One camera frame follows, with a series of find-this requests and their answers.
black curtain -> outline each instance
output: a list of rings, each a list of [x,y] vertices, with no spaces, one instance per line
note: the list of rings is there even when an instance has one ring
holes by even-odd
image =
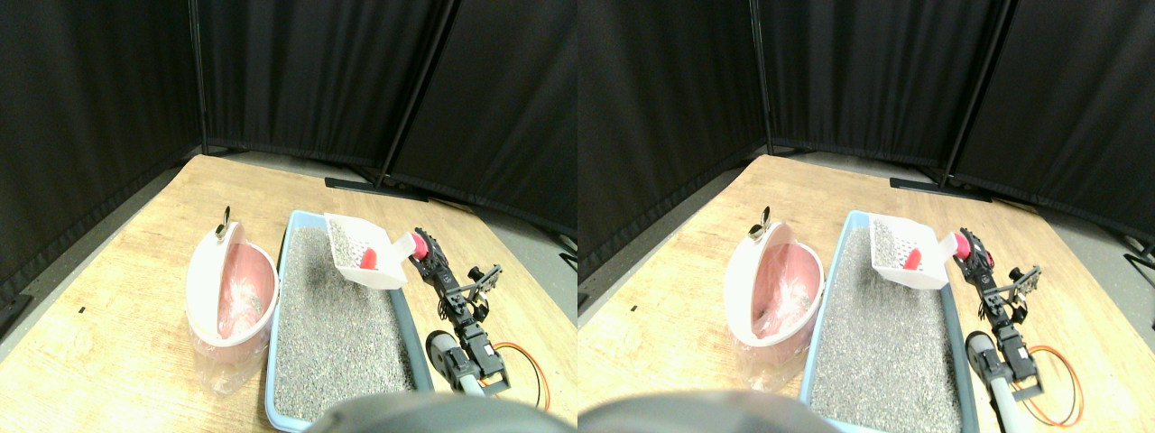
[[[770,143],[945,166],[998,6],[759,0]]]
[[[1155,240],[1155,2],[1021,1],[960,180]]]
[[[200,1],[209,143],[381,165],[445,3]]]
[[[751,7],[582,1],[579,281],[765,143]]]
[[[200,137],[186,1],[0,1],[0,301]]]
[[[575,237],[575,6],[464,1],[392,178]]]

white litter scoop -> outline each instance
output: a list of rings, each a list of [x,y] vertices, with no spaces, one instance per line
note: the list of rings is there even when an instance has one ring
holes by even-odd
[[[921,290],[939,290],[951,282],[944,263],[959,248],[954,233],[938,241],[929,225],[870,214],[870,242],[871,266],[886,279]]]
[[[396,290],[409,282],[401,262],[417,249],[412,233],[390,242],[385,229],[362,218],[325,214],[325,223],[333,263],[345,279],[377,290]]]

wooden table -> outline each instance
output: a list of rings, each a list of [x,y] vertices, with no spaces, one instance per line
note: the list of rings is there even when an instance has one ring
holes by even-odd
[[[894,189],[887,179],[769,156],[753,162],[691,218],[578,331],[580,410],[642,393],[742,388],[723,316],[722,281],[730,254],[766,206],[772,219],[787,221],[827,268],[854,209],[911,218],[939,236],[970,229],[993,252],[1000,285],[1009,284],[1013,267],[1042,266],[1030,316],[1018,328],[1029,345],[1055,346],[1074,365],[1087,402],[1074,430],[1155,430],[1155,354],[1033,210]],[[974,288],[956,266],[947,268],[963,335],[990,331],[975,314]],[[1071,402],[1066,373],[1059,375],[1060,365],[1040,358],[1046,394],[1038,403],[1052,417],[1065,416]],[[982,431],[997,432],[986,391],[971,375]],[[799,373],[780,393],[797,396],[800,379]]]
[[[575,421],[576,331],[500,240],[471,212],[326,188],[320,178],[198,156],[141,209],[84,269],[0,364],[3,431],[268,431],[264,374],[217,398],[200,389],[185,318],[185,270],[196,242],[219,224],[225,206],[248,239],[274,257],[295,209],[362,217],[390,234],[426,229],[437,237],[459,281],[474,266],[505,269],[491,292],[485,329],[493,342],[529,350],[546,371],[552,412]],[[452,331],[437,315],[437,294],[404,266],[403,290],[417,331]],[[514,389],[501,397],[536,397],[532,369],[506,356]],[[435,372],[439,390],[448,385]]]

litter box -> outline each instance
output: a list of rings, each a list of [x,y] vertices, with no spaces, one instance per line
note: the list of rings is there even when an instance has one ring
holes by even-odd
[[[830,262],[829,273],[826,279],[826,291],[821,299],[821,307],[818,311],[818,323],[814,326],[814,335],[811,337],[810,353],[812,356],[806,359],[806,368],[803,372],[802,378],[802,390],[798,395],[798,400],[804,404],[810,405],[813,397],[814,388],[814,368],[817,365],[817,353],[819,344],[821,343],[822,336],[822,321],[826,313],[826,304],[830,297],[839,296],[837,291],[834,290],[834,282],[837,281],[839,273],[839,259],[842,255],[842,248],[854,229],[870,226],[870,215],[860,210],[851,210],[847,215],[847,222],[842,226],[842,234],[839,237],[839,246],[834,251],[834,260]],[[954,293],[951,291],[951,284],[947,283],[939,291],[942,299],[942,309],[945,315],[945,322],[947,328],[947,335],[951,343],[951,352],[953,354],[954,361],[954,380],[955,386],[959,390],[959,404],[960,412],[962,415],[962,428],[963,433],[978,432],[978,415],[975,410],[975,396],[974,388],[970,383],[970,364],[967,360],[967,348],[962,338],[962,329],[959,324],[959,312],[954,305]],[[855,433],[867,433],[878,432],[877,430],[863,427],[849,423],[843,423],[836,419],[827,418],[830,424],[843,432],[855,432]]]
[[[284,263],[285,257],[288,257],[289,254],[289,246],[292,245],[292,233],[298,227],[319,227],[321,230],[327,230],[325,216],[306,212],[304,210],[293,210],[289,216],[289,226],[285,227],[284,241],[281,242],[281,259],[277,263],[277,269],[281,275],[285,271]],[[292,290],[292,288],[281,288],[282,291],[286,289]],[[409,352],[409,365],[413,372],[413,382],[417,386],[416,390],[432,391],[433,379],[430,376],[429,364],[425,363],[425,350],[420,337],[417,335],[417,328],[413,326],[413,316],[409,312],[409,304],[405,301],[405,293],[401,290],[389,290],[387,292],[389,293],[389,299],[393,301],[397,324],[401,327],[401,337],[404,341],[407,352]],[[264,387],[264,412],[268,415],[269,423],[273,424],[273,427],[284,432],[299,433],[308,428],[312,423],[277,413],[276,406],[273,402],[273,396],[277,386],[277,323],[280,321],[281,305],[278,304],[276,309],[273,312],[273,335],[269,341],[269,369],[264,374],[264,379],[267,381]]]

floor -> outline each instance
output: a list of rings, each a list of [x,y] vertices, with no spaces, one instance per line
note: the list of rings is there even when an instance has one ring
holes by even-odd
[[[753,159],[761,155],[766,155],[766,151],[759,150],[746,159]],[[812,152],[790,156],[790,158],[882,178],[930,180],[914,169],[847,155]],[[733,169],[720,174],[654,223],[594,275],[582,282],[578,286],[578,291],[588,296],[589,300],[579,308],[579,328],[589,322],[589,319],[605,304],[605,300],[644,264],[673,232],[714,196],[725,189],[742,173],[742,170],[740,167]],[[1148,348],[1155,351],[1155,329],[1152,329],[1153,320],[1155,320],[1155,270],[1135,267],[1123,257],[1124,253],[1135,253],[1138,244],[1067,214],[1045,208],[1040,208],[1038,212],[1082,261],[1108,296],[1115,300],[1115,304],[1123,311],[1124,316],[1127,318]]]
[[[196,151],[191,152],[186,158],[196,154]],[[229,155],[224,158],[319,178],[330,177],[364,181],[362,177],[348,169],[285,155],[248,151]],[[52,301],[60,297],[64,289],[76,279],[76,276],[84,270],[88,263],[109,245],[141,208],[177,177],[179,171],[180,169],[177,167],[162,172],[161,176],[97,223],[92,230],[81,237],[75,245],[61,254],[21,292],[31,294],[35,299],[21,314],[18,324],[13,327],[0,341],[0,360],[12,352],[16,343],[28,334],[28,329],[44,315]],[[484,208],[475,208],[474,211],[545,289],[569,321],[576,323],[578,293],[574,291],[574,284],[578,281],[578,273],[558,255],[565,252],[561,245],[534,225],[509,215]]]

